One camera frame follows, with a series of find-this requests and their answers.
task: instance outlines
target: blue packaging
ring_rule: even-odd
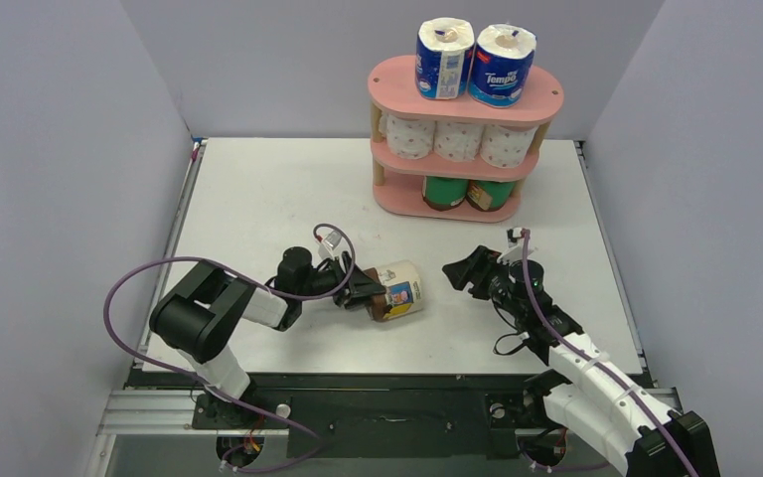
[[[469,93],[494,107],[510,107],[522,97],[534,64],[536,36],[511,25],[491,25],[478,36]]]
[[[454,99],[466,91],[475,34],[465,20],[424,22],[416,38],[416,88],[429,99]]]

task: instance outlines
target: cable tie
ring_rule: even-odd
[[[596,363],[605,363],[607,361],[610,361],[609,353],[599,353],[598,356],[589,359],[589,361],[583,365],[583,367],[580,369],[581,376],[585,375],[590,369],[594,368]]]
[[[616,397],[615,402],[618,402],[621,399],[626,398],[627,396],[629,396],[632,393],[638,393],[638,391],[641,390],[641,389],[642,389],[641,386],[637,385],[636,383],[633,383],[632,386],[630,386],[629,388],[624,390],[623,393],[621,393],[618,397]]]

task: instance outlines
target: can label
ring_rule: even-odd
[[[469,93],[491,106],[512,106],[522,95],[533,63],[534,52],[521,59],[511,59],[498,57],[476,46]]]
[[[466,91],[472,48],[434,52],[416,39],[416,88],[429,99],[454,99]]]
[[[387,321],[422,309],[422,283],[413,263],[405,260],[378,266],[376,272],[379,275],[378,282],[387,288],[387,293],[383,298],[381,317],[374,319]]]
[[[469,183],[467,196],[469,196],[469,199],[482,211],[489,211],[490,207],[493,205],[493,196],[475,181]]]

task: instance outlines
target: wrapped toilet paper package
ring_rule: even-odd
[[[469,93],[495,107],[508,107],[522,96],[534,63],[536,36],[513,25],[490,25],[478,35]]]
[[[491,166],[513,168],[522,165],[534,141],[536,127],[519,130],[488,124],[481,138],[481,158]]]
[[[424,306],[422,280],[409,260],[368,268],[364,273],[387,289],[385,295],[374,296],[367,308],[375,321],[389,321]]]
[[[466,200],[479,211],[497,211],[508,201],[516,184],[516,182],[472,181],[466,191]]]
[[[467,179],[453,177],[422,178],[422,201],[435,211],[448,211],[463,203],[466,196]]]
[[[454,99],[466,91],[475,33],[466,20],[423,22],[416,40],[416,87],[429,99]]]
[[[403,159],[419,159],[431,152],[434,144],[434,125],[426,119],[403,119],[387,115],[384,134],[390,152]]]
[[[483,124],[437,121],[434,152],[454,162],[474,161],[483,133]]]

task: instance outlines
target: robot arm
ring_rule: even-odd
[[[445,265],[443,272],[455,289],[471,285],[468,291],[474,298],[490,300],[510,313],[524,347],[552,369],[545,374],[556,374],[555,379],[539,380],[547,385],[536,387],[529,411],[571,429],[622,475],[687,475],[686,465],[654,421],[673,438],[698,475],[720,475],[705,422],[693,412],[679,414],[651,397],[610,362],[545,292],[540,264],[528,260],[526,279],[520,243],[524,233],[511,229],[507,251],[480,245],[467,258]],[[549,326],[537,314],[532,297]]]
[[[211,384],[208,390],[249,400],[253,382],[229,348],[229,337],[241,319],[285,331],[302,313],[300,298],[326,293],[341,283],[352,258],[347,252],[340,259],[335,255],[340,238],[332,232],[320,239],[323,260],[316,267],[306,248],[294,246],[282,254],[272,286],[296,298],[277,296],[209,261],[199,261],[157,303],[150,315],[150,329]],[[347,285],[333,298],[338,306],[353,309],[385,292],[356,266]]]

